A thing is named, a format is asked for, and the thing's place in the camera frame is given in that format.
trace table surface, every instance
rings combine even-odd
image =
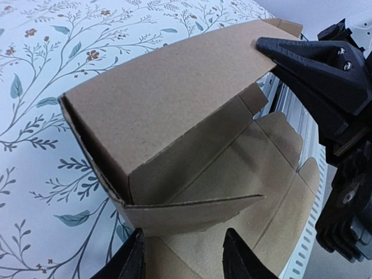
[[[0,0],[0,279],[90,278],[130,233],[60,94],[156,48],[268,17],[247,0]]]

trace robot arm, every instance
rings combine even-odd
[[[361,262],[372,259],[372,17],[344,19],[318,37],[260,38],[256,47],[313,116],[327,162],[338,168],[317,241]]]

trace cardboard box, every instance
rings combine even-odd
[[[284,268],[319,171],[313,158],[298,171],[302,139],[284,115],[252,121],[267,102],[255,81],[275,66],[255,41],[294,39],[300,31],[280,19],[212,31],[60,98],[103,187],[148,236],[148,278],[223,278],[228,227],[270,270]]]
[[[102,185],[146,235],[205,230],[260,199],[171,203],[266,103],[255,81],[274,63],[254,42],[293,38],[276,26],[301,30],[282,20],[258,20],[212,31],[133,59],[61,97]]]

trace leaf pattern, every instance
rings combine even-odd
[[[85,210],[76,215],[65,214],[65,215],[54,215],[54,216],[58,218],[66,226],[75,227],[75,226],[84,224],[86,221],[88,221],[90,217],[90,211]]]
[[[198,22],[195,22],[195,24],[196,24],[196,26],[198,27],[198,29],[199,29],[200,31],[204,31],[203,26],[201,26]]]
[[[17,74],[14,74],[14,80],[10,87],[10,96],[15,99],[21,97],[23,93],[22,84]]]
[[[80,49],[81,49],[81,42],[78,42],[77,45],[73,47],[73,49],[72,49],[72,51],[69,55],[69,59],[74,57]]]
[[[0,10],[0,278],[89,278],[131,229],[70,133],[58,97],[137,56],[271,14],[253,0],[7,2]],[[91,262],[97,252],[105,260]]]
[[[38,103],[36,104],[36,107],[41,108],[42,106],[46,106],[46,105],[58,105],[58,104],[59,104],[59,102],[58,102],[57,98],[47,97],[47,98],[44,98],[44,99],[38,101]]]
[[[70,29],[68,29],[65,26],[55,26],[53,25],[54,29],[58,32],[61,32],[64,35],[67,35],[70,32]]]
[[[173,28],[165,28],[165,29],[161,29],[161,31],[164,31],[167,33],[178,33],[177,30]]]

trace cardboard flap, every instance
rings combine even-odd
[[[300,37],[303,29],[303,26],[301,24],[289,22],[283,19],[264,19],[263,21],[286,31],[297,38]]]
[[[261,195],[248,195],[159,206],[127,206],[124,212],[134,227],[141,227],[146,236],[181,234],[206,230],[261,199]]]
[[[285,114],[273,112],[257,119],[256,122],[296,170],[303,147],[303,139],[287,122]]]
[[[303,165],[305,180],[319,186],[319,170],[315,159]],[[298,173],[281,202],[274,218],[254,247],[256,256],[279,276],[299,240],[313,207],[314,193]]]
[[[253,115],[259,112],[269,101],[257,83],[251,84],[244,90],[240,94],[240,98]]]
[[[312,193],[316,195],[320,183],[320,172],[316,159],[313,157],[308,158],[305,164],[303,164],[301,169],[298,171],[298,174],[310,188]]]

